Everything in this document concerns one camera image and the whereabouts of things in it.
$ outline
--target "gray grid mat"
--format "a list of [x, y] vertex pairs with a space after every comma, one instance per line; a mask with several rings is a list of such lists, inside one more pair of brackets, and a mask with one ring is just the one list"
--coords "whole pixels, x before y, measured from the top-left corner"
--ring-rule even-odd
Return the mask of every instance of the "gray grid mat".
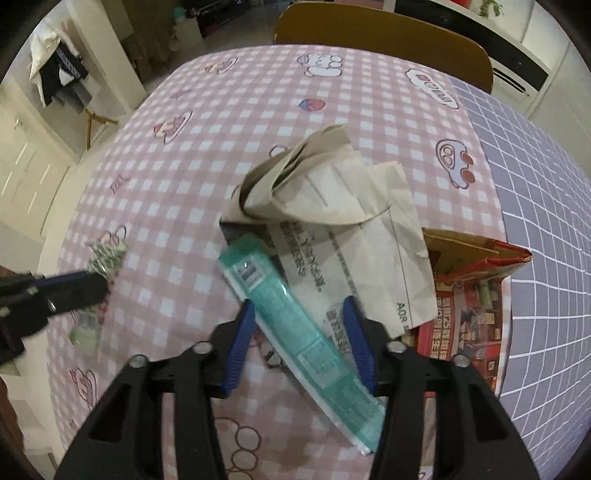
[[489, 161], [508, 240], [534, 254], [512, 276], [501, 403], [550, 480], [591, 424], [591, 181], [522, 115], [453, 84]]

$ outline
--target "potted plant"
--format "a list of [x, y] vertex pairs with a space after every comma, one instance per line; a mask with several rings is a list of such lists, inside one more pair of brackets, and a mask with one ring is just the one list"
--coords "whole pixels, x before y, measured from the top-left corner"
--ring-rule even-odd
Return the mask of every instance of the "potted plant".
[[482, 0], [478, 15], [484, 18], [489, 18], [491, 16], [491, 7], [495, 17], [498, 17], [503, 13], [503, 6], [496, 0]]

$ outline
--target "crumpled paper bag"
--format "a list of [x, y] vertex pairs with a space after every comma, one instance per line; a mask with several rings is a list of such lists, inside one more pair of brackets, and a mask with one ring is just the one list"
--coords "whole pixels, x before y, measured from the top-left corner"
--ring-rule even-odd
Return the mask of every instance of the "crumpled paper bag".
[[292, 292], [342, 353], [342, 301], [355, 295], [394, 338], [437, 316], [433, 274], [412, 194], [396, 162], [365, 164], [341, 125], [251, 170], [220, 220], [278, 255]]

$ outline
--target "white cabinet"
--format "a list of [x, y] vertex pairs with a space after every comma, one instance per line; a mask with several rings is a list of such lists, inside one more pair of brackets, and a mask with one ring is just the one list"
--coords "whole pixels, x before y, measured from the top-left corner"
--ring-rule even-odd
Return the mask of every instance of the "white cabinet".
[[536, 2], [522, 43], [549, 69], [553, 69], [562, 60], [569, 38], [554, 17]]
[[591, 72], [572, 44], [530, 120], [591, 176]]

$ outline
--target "cartoon print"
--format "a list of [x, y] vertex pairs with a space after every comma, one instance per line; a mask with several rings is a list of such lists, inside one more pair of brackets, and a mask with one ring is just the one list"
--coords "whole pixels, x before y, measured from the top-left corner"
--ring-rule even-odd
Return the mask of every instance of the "cartoon print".
[[229, 60], [219, 61], [217, 63], [214, 63], [213, 65], [208, 65], [207, 67], [205, 67], [205, 71], [211, 72], [212, 70], [215, 70], [215, 72], [218, 75], [221, 75], [222, 73], [226, 73], [228, 70], [230, 70], [236, 64], [237, 61], [237, 57], [234, 57], [233, 59]]
[[164, 145], [168, 145], [180, 133], [191, 118], [193, 112], [187, 110], [185, 113], [175, 116], [161, 124], [154, 125], [154, 138], [162, 138]]
[[269, 150], [269, 157], [274, 157], [275, 155], [279, 155], [287, 150], [285, 145], [275, 145], [272, 149]]
[[486, 349], [479, 348], [482, 342], [481, 327], [485, 323], [485, 315], [480, 309], [462, 310], [460, 317], [460, 342], [457, 352], [470, 359], [484, 360]]
[[111, 191], [113, 192], [113, 195], [115, 193], [117, 193], [117, 190], [119, 190], [119, 188], [121, 188], [121, 186], [124, 183], [129, 182], [131, 179], [125, 178], [121, 173], [119, 175], [117, 175], [117, 178], [113, 181], [113, 183], [111, 184], [111, 186], [109, 187], [111, 189]]
[[70, 376], [78, 389], [78, 395], [92, 411], [96, 405], [96, 377], [92, 370], [83, 372], [80, 368], [70, 369]]
[[127, 227], [123, 224], [119, 225], [114, 232], [105, 231], [99, 238], [102, 244], [109, 244], [112, 247], [118, 247], [119, 244], [127, 237]]
[[307, 98], [302, 100], [298, 107], [306, 112], [317, 112], [318, 110], [322, 110], [326, 102], [324, 100], [320, 100], [317, 98]]
[[252, 342], [249, 347], [250, 346], [258, 348], [267, 368], [279, 368], [282, 366], [283, 360], [281, 360], [281, 357], [269, 343], [269, 340], [267, 340], [267, 337], [265, 337], [259, 327], [256, 327], [252, 334]]
[[435, 146], [435, 152], [455, 188], [466, 190], [476, 181], [474, 174], [469, 170], [470, 166], [474, 165], [474, 160], [462, 142], [440, 140]]
[[338, 55], [307, 53], [298, 57], [297, 62], [308, 67], [304, 72], [308, 77], [340, 77], [343, 73], [343, 57]]
[[455, 98], [448, 91], [446, 91], [441, 84], [436, 82], [427, 72], [410, 69], [407, 71], [406, 75], [415, 87], [418, 87], [422, 92], [429, 95], [436, 102], [446, 105], [449, 108], [460, 108]]
[[252, 480], [248, 472], [258, 464], [255, 452], [261, 446], [261, 435], [229, 418], [215, 419], [215, 425], [228, 480]]
[[188, 88], [185, 90], [180, 90], [178, 92], [173, 93], [170, 98], [172, 98], [173, 100], [178, 100], [179, 98], [181, 98], [185, 93], [189, 93], [192, 92], [193, 89], [192, 88]]

